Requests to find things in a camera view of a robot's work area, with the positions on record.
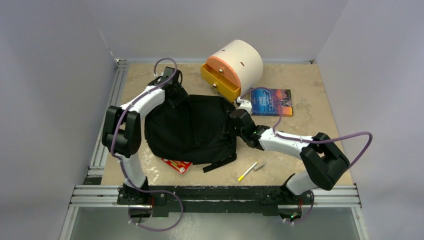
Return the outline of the black student backpack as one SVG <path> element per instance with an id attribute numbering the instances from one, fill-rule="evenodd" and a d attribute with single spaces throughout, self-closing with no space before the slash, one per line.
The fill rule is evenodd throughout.
<path id="1" fill-rule="evenodd" d="M 144 138 L 155 156 L 205 164 L 207 173 L 237 159 L 237 138 L 225 133 L 235 109 L 221 96 L 192 94 L 176 108 L 164 102 L 145 117 Z"/>

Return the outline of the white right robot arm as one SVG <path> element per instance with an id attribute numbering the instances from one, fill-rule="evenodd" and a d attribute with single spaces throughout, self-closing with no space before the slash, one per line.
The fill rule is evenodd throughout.
<path id="1" fill-rule="evenodd" d="M 350 161 L 330 137 L 322 132 L 315 136 L 297 136 L 256 125 L 245 109 L 227 114 L 226 127 L 250 148 L 273 151 L 300 159 L 305 170 L 292 174 L 281 186 L 280 196 L 288 204 L 314 189 L 330 191 L 348 170 Z"/>

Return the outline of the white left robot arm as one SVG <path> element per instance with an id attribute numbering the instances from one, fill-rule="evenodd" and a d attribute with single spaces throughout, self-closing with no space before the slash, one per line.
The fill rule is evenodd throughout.
<path id="1" fill-rule="evenodd" d="M 119 195 L 123 199 L 142 205 L 154 195 L 168 193 L 166 190 L 149 189 L 138 155 L 142 144 L 141 122 L 167 100 L 181 102 L 187 98 L 182 78 L 180 70 L 167 66 L 134 99 L 121 106 L 111 105 L 106 110 L 101 143 L 117 159 L 123 173 L 123 185 L 119 188 Z"/>

